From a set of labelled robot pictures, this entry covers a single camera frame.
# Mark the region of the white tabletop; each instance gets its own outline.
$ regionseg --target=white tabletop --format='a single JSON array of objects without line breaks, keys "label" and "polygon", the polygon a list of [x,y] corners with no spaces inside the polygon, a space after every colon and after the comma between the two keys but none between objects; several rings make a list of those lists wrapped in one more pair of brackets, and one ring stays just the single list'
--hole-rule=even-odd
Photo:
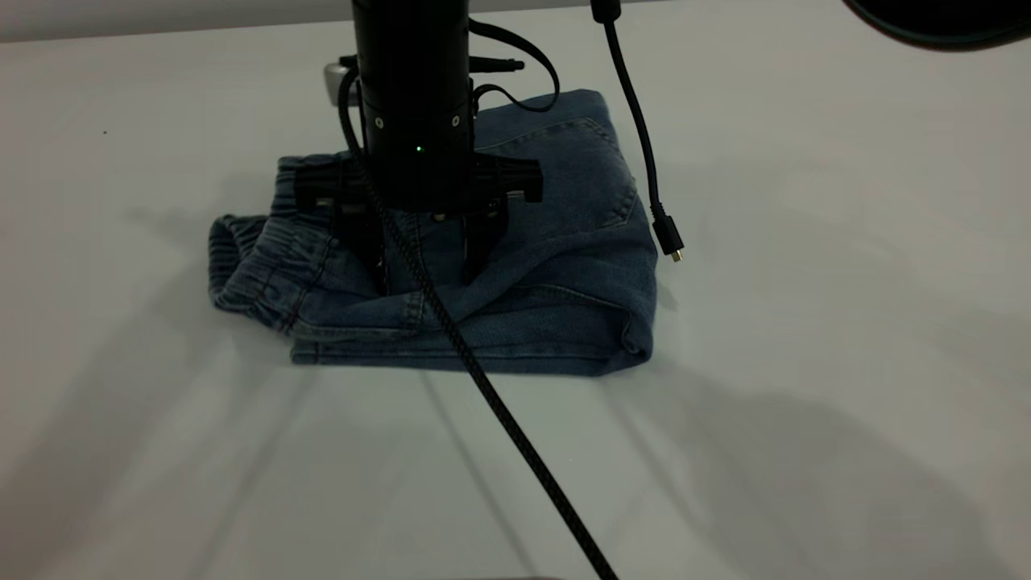
[{"label": "white tabletop", "polygon": [[[481,20],[605,94],[643,175],[588,8]],[[827,0],[619,26],[687,244],[655,357],[494,380],[621,576],[1031,579],[1031,42],[921,52]],[[343,147],[353,49],[0,45],[0,578],[593,577],[467,377],[294,368],[207,302],[212,218]]]}]

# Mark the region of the folded jeans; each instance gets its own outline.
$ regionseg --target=folded jeans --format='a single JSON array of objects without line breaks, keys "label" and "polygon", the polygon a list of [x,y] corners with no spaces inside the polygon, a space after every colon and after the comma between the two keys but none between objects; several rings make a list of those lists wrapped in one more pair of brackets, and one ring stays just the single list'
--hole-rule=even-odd
[{"label": "folded jeans", "polygon": [[[394,216],[483,367],[597,376],[646,362],[657,252],[601,95],[564,93],[545,113],[484,110],[476,144],[537,159],[544,174],[542,203],[509,201],[508,232],[483,273],[462,281],[457,219]],[[389,294],[380,296],[331,235],[329,209],[298,209],[297,170],[341,155],[280,159],[268,215],[214,221],[212,304],[293,338],[295,364],[463,369],[389,241]]]}]

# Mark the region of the black object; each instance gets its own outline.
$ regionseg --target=black object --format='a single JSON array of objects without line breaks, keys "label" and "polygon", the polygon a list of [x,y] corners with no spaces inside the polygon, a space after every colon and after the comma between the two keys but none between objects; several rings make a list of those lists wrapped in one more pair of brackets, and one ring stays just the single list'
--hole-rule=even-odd
[{"label": "black object", "polygon": [[598,24],[613,23],[623,15],[623,5],[620,0],[591,0],[591,13]]},{"label": "black object", "polygon": [[1031,36],[1028,0],[844,0],[888,36],[925,48],[975,50]]},{"label": "black object", "polygon": [[[463,219],[463,277],[471,281],[507,231],[508,197],[540,202],[543,175],[534,160],[473,152],[479,97],[490,91],[508,93],[495,84],[474,91],[469,74],[521,70],[525,65],[470,58],[469,33],[522,48],[544,65],[555,81],[555,97],[534,110],[555,104],[558,73],[528,40],[469,19],[469,0],[354,0],[354,11],[358,55],[339,62],[361,76],[359,110],[369,178],[390,208]],[[356,163],[351,159],[340,167],[300,170],[298,203],[333,205],[342,211],[334,213],[337,237],[354,249],[386,294],[383,230],[378,220],[364,214],[369,208],[354,179]],[[320,191],[306,185],[324,178],[326,171],[336,172],[338,187]]]}]

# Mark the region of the denim fabric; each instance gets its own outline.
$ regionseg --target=denim fabric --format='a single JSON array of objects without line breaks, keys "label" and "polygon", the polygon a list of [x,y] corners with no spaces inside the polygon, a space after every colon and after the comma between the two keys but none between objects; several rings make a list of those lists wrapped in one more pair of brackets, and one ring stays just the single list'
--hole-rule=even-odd
[{"label": "denim fabric", "polygon": [[[481,111],[476,142],[485,152],[538,159],[544,174],[543,203],[509,203],[508,233],[483,273],[461,281],[457,220],[395,217],[484,368],[595,376],[646,362],[656,248],[601,95],[565,93],[546,113]],[[463,369],[389,242],[389,296],[380,297],[329,234],[329,209],[298,211],[297,169],[332,159],[282,158],[269,215],[214,221],[212,304],[292,337],[295,364]]]}]

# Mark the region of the black cable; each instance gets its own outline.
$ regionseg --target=black cable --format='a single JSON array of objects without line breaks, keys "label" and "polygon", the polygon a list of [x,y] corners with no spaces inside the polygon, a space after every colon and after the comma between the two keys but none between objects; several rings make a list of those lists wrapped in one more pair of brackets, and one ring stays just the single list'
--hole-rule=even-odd
[{"label": "black cable", "polygon": [[[617,7],[616,16],[619,16],[619,2],[614,4]],[[676,231],[676,224],[673,223],[673,217],[666,214],[666,210],[662,206],[662,201],[659,199],[659,176],[655,169],[655,153],[652,151],[652,138],[648,137],[647,125],[644,124],[644,113],[641,111],[641,103],[638,102],[637,93],[634,92],[634,86],[630,82],[627,63],[623,60],[623,49],[620,48],[620,37],[616,34],[616,23],[611,20],[606,20],[603,24],[605,26],[605,37],[608,38],[608,49],[612,53],[612,62],[616,64],[616,73],[620,76],[620,84],[623,86],[623,92],[627,96],[627,103],[630,104],[630,112],[634,115],[634,125],[637,126],[637,135],[640,137],[641,149],[644,151],[644,170],[647,172],[647,198],[648,203],[652,205],[652,216],[655,218],[655,221],[652,223],[652,228],[655,229],[655,235],[659,238],[659,245],[662,246],[662,252],[672,255],[674,261],[680,261],[680,249],[684,248],[684,242],[680,240],[680,234]]]},{"label": "black cable", "polygon": [[544,106],[531,106],[528,104],[523,104],[522,102],[519,101],[519,99],[511,96],[511,94],[509,94],[508,91],[505,91],[504,89],[498,87],[497,84],[481,84],[477,87],[472,92],[473,101],[479,101],[479,97],[484,96],[485,94],[490,93],[492,91],[497,91],[503,94],[504,96],[508,97],[508,100],[510,100],[516,106],[524,110],[529,110],[531,112],[547,112],[548,110],[552,110],[552,107],[555,106],[555,103],[558,102],[559,100],[559,93],[562,92],[562,89],[560,88],[559,83],[559,73],[555,70],[555,66],[552,65],[552,61],[547,59],[547,55],[545,55],[543,52],[540,50],[540,48],[535,46],[533,42],[530,42],[526,38],[520,36],[519,34],[516,34],[514,32],[505,30],[503,28],[499,28],[494,25],[484,24],[481,22],[476,22],[472,19],[469,19],[469,32],[475,34],[476,36],[483,36],[484,38],[490,38],[492,40],[497,40],[498,42],[504,42],[509,46],[514,46],[523,50],[524,53],[530,55],[537,62],[544,65],[544,68],[547,69],[547,73],[552,75],[552,82],[555,83],[555,93],[552,95],[552,101]]},{"label": "black cable", "polygon": [[[345,97],[347,92],[351,90],[351,84],[358,77],[358,69],[352,68],[347,70],[344,75],[343,80],[340,82],[339,95]],[[437,296],[436,288],[433,286],[433,280],[430,278],[429,272],[426,271],[426,267],[423,265],[422,260],[418,257],[411,243],[405,237],[401,228],[397,225],[394,216],[391,215],[387,210],[387,204],[379,192],[372,183],[372,179],[369,177],[370,171],[368,167],[368,160],[365,158],[365,152],[358,146],[358,137],[355,135],[355,128],[351,124],[351,114],[347,111],[347,101],[344,98],[340,98],[338,101],[338,111],[340,116],[340,126],[343,129],[343,136],[347,140],[347,147],[351,149],[352,155],[358,161],[358,166],[362,173],[362,185],[365,187],[365,193],[368,195],[371,201],[372,208],[379,215],[379,219],[384,224],[384,229],[387,230],[388,235],[390,235],[391,241],[397,245],[398,251],[401,254],[401,259],[404,261],[405,267],[411,273],[411,276],[415,279],[419,284],[423,296],[426,298],[426,302],[430,305],[430,310],[437,317],[440,322],[440,328],[443,330],[444,335],[451,340],[452,345],[455,347],[455,351],[458,353],[459,359],[462,360],[462,364],[465,365],[466,370],[469,372],[469,376],[472,377],[476,387],[479,388],[479,393],[484,396],[487,401],[487,405],[490,406],[491,411],[494,412],[494,416],[498,418],[498,422],[504,428],[505,433],[511,439],[516,448],[519,449],[521,455],[526,460],[527,466],[533,472],[533,475],[537,476],[537,481],[540,482],[541,487],[547,493],[547,497],[552,500],[552,504],[555,505],[555,509],[558,510],[559,515],[566,522],[566,526],[569,527],[569,532],[572,533],[573,538],[576,539],[576,543],[579,544],[581,550],[584,550],[584,555],[587,556],[588,561],[594,568],[594,571],[598,574],[601,580],[619,580],[616,573],[612,572],[611,567],[608,565],[608,560],[605,559],[605,555],[598,548],[595,543],[594,538],[591,537],[591,533],[588,532],[587,526],[580,520],[579,515],[576,510],[573,509],[572,504],[569,503],[569,499],[559,487],[559,483],[552,476],[552,472],[548,471],[547,466],[544,465],[544,460],[540,458],[537,454],[537,450],[533,448],[533,444],[527,439],[526,434],[516,422],[516,418],[505,407],[501,397],[494,389],[494,385],[491,384],[490,379],[487,378],[487,374],[484,372],[483,368],[479,366],[479,362],[476,361],[475,355],[472,353],[472,349],[466,344],[465,339],[462,337],[462,333],[458,330],[458,326],[452,319],[451,315],[447,313],[447,309],[444,308],[442,302],[440,302],[440,297]]]},{"label": "black cable", "polygon": [[655,170],[655,155],[652,152],[652,138],[647,134],[647,125],[644,124],[644,112],[641,111],[641,103],[637,100],[637,93],[630,82],[630,72],[627,70],[627,63],[623,60],[623,49],[620,47],[620,37],[616,34],[616,23],[605,23],[605,37],[608,39],[608,49],[612,53],[612,62],[616,64],[616,73],[620,76],[620,84],[627,95],[627,103],[630,105],[630,112],[634,115],[634,125],[637,125],[637,135],[641,140],[641,149],[644,150],[644,170],[647,172],[647,197],[652,204],[652,214],[663,212],[662,201],[659,200],[659,176]]}]

